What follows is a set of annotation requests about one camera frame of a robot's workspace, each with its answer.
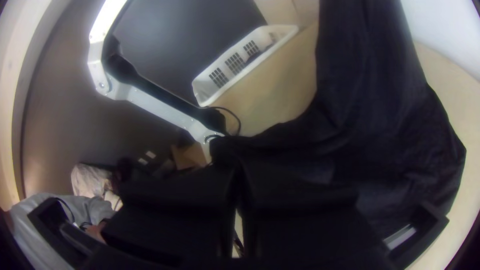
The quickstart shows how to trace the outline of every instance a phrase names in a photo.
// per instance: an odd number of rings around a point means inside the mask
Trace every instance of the black fabric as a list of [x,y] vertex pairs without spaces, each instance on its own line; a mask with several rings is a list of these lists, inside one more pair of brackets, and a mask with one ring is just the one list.
[[254,137],[214,139],[213,161],[254,157],[305,181],[351,184],[382,237],[423,200],[447,213],[466,149],[425,79],[400,1],[323,0],[318,34],[308,109]]

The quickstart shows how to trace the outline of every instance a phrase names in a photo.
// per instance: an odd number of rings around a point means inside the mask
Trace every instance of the white wall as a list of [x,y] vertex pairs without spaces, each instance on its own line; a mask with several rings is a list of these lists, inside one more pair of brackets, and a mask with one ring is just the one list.
[[42,48],[69,2],[10,0],[0,16],[0,206],[4,210],[20,199],[12,155],[12,137],[21,136],[12,134],[16,94],[21,89],[26,97]]
[[401,0],[413,39],[480,80],[480,16],[472,0]]

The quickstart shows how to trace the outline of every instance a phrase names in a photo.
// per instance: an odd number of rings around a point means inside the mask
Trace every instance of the person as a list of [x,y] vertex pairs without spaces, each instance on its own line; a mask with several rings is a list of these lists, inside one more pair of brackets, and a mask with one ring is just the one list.
[[124,163],[128,161],[121,159],[112,170],[84,163],[75,165],[70,174],[73,195],[87,198],[100,197],[110,202],[113,210],[120,210],[123,203],[117,195],[118,184],[120,179],[126,179],[128,177],[126,175],[130,174],[130,172],[123,173],[123,168],[128,167],[122,165]]
[[103,243],[105,241],[100,232],[116,212],[109,201],[98,196],[88,198],[39,193],[20,201],[3,213],[15,242],[35,269],[73,269],[44,240],[27,216],[42,202],[52,197],[61,200],[63,210],[72,223],[84,226],[87,234]]

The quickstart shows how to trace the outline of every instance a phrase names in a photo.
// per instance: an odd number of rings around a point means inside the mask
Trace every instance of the white metal frame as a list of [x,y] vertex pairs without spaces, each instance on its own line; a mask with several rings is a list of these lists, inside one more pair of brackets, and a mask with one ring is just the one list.
[[116,101],[129,101],[144,110],[188,131],[193,139],[202,145],[203,152],[210,161],[209,135],[223,134],[206,128],[200,121],[156,99],[133,85],[118,81],[104,70],[102,51],[105,37],[127,0],[106,0],[90,31],[88,69],[95,89],[102,95]]

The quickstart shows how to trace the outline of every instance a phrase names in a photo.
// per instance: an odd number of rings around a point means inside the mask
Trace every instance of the black cable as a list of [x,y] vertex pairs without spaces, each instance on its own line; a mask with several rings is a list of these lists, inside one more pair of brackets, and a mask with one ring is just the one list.
[[224,108],[224,107],[209,107],[209,108],[217,109],[217,110],[224,110],[224,111],[228,112],[229,114],[231,114],[231,116],[233,116],[238,122],[238,130],[237,130],[235,136],[240,135],[240,131],[242,130],[242,121],[240,121],[240,118],[233,111],[231,111],[227,108]]
[[61,202],[70,211],[71,220],[72,220],[71,222],[75,223],[75,216],[74,216],[74,213],[72,212],[72,209],[70,209],[69,205],[64,200],[62,200],[61,198],[55,198],[55,199],[57,199],[57,201]]

